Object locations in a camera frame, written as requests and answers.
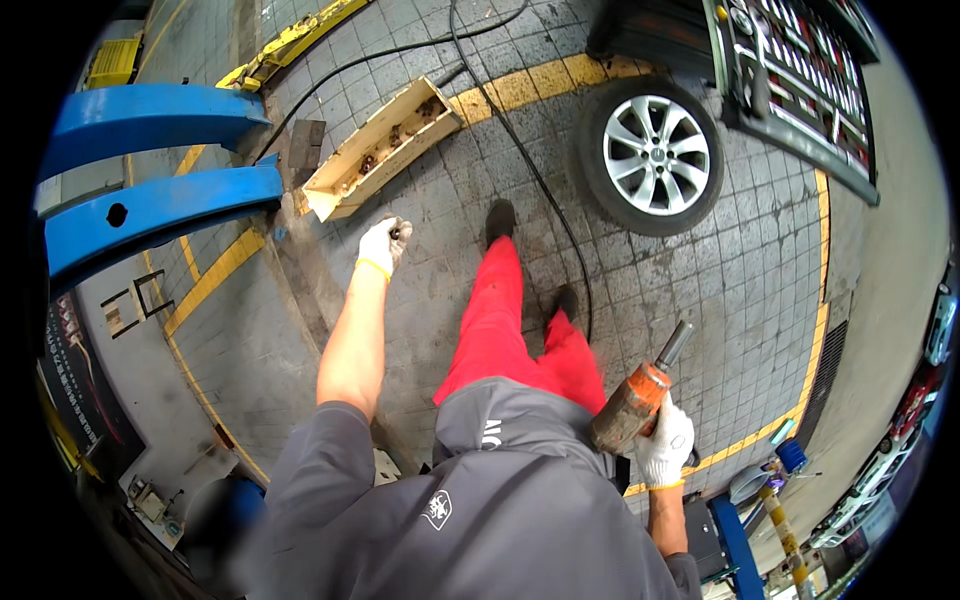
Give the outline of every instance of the wooden tray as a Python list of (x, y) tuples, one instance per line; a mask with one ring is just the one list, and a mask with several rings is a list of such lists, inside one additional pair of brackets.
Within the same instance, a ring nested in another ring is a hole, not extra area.
[(463, 121), (425, 77), (403, 88), (375, 112), (303, 185), (321, 222), (353, 214), (431, 146)]

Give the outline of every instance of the jacket logo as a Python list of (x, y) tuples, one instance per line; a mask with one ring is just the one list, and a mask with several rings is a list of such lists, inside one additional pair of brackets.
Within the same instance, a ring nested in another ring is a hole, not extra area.
[(500, 438), (494, 436), (494, 433), (500, 433), (500, 427), (497, 425), (502, 422), (502, 420), (498, 419), (487, 419), (487, 425), (484, 427), (483, 439), (480, 440), (481, 450), (493, 450), (497, 446), (503, 444), (503, 442), (500, 441)]
[(420, 516), (425, 516), (426, 520), (433, 525), (433, 528), (440, 531), (452, 512), (453, 503), (450, 502), (450, 494), (446, 490), (437, 490), (437, 493), (433, 494), (433, 497), (427, 502), (426, 509), (420, 513)]

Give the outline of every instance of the hand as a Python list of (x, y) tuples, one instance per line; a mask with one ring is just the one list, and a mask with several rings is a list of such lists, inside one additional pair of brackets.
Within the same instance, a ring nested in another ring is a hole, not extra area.
[(390, 281), (413, 232), (414, 226), (409, 221), (388, 212), (360, 238), (357, 262), (370, 263)]
[(677, 408), (669, 392), (660, 405), (653, 435), (637, 437), (634, 446), (648, 490), (672, 488), (684, 482), (681, 468), (693, 449), (693, 421)]

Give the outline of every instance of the mechanic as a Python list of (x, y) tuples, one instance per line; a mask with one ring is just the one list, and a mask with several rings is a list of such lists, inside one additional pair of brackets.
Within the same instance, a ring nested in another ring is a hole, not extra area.
[(611, 483), (613, 456), (589, 445), (606, 400), (570, 323), (572, 287), (557, 298), (544, 355), (527, 354), (515, 222), (504, 201), (487, 217), (487, 254), (433, 398), (436, 466), (376, 488), (384, 303), (413, 228), (387, 215), (360, 240), (319, 407), (273, 469), (250, 598), (701, 597), (682, 501), (693, 424), (667, 395), (652, 438), (637, 439), (648, 534)]

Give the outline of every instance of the red car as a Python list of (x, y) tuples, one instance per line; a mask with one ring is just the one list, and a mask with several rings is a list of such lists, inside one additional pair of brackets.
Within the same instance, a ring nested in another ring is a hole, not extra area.
[(910, 387), (907, 388), (897, 412), (894, 413), (893, 424), (890, 425), (890, 437), (894, 441), (910, 430), (922, 417), (926, 416), (929, 407), (937, 399), (937, 392), (943, 383), (942, 365), (931, 367), (923, 361), (917, 372), (913, 374)]

